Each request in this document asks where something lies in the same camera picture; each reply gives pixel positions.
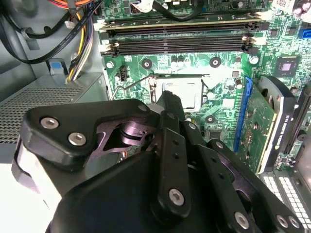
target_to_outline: metal linkage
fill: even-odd
[[[51,233],[303,232],[223,142],[206,143],[185,121],[180,98],[164,92],[157,104],[155,111],[117,100],[26,113],[12,172],[33,181],[55,211]],[[89,166],[132,145],[141,152],[104,172]]]

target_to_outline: blue connector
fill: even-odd
[[[301,39],[311,38],[311,29],[300,29],[298,36]]]
[[[237,152],[239,149],[246,107],[247,107],[248,99],[252,93],[252,88],[253,88],[253,81],[248,77],[245,77],[245,79],[246,79],[246,85],[245,85],[244,92],[243,92],[237,130],[235,132],[235,137],[234,137],[234,142],[233,142],[233,151],[234,152]]]

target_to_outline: power supply vent grille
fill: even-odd
[[[27,110],[39,106],[66,103],[82,87],[26,89],[0,106],[0,144],[16,143],[22,119]]]

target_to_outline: ram slot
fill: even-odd
[[[241,51],[242,36],[117,40],[118,55]]]
[[[221,25],[189,25],[189,26],[165,26],[165,27],[150,27],[150,28],[133,28],[108,31],[111,37],[126,37],[126,36],[151,36],[160,35],[166,36],[177,33],[208,33],[212,31],[242,31],[246,29],[245,23],[231,23]]]

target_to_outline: yellow wire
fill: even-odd
[[[79,13],[76,13],[76,14],[77,14],[78,19],[81,20],[81,15]],[[84,34],[85,34],[85,26],[83,27],[82,32],[81,32],[81,40],[80,40],[80,45],[79,45],[77,56],[79,56],[81,51],[82,51],[83,41],[84,41]],[[74,68],[71,69],[70,74],[69,74],[69,76],[67,78],[67,82],[69,82],[71,80],[72,74],[73,74],[73,70],[74,70]]]

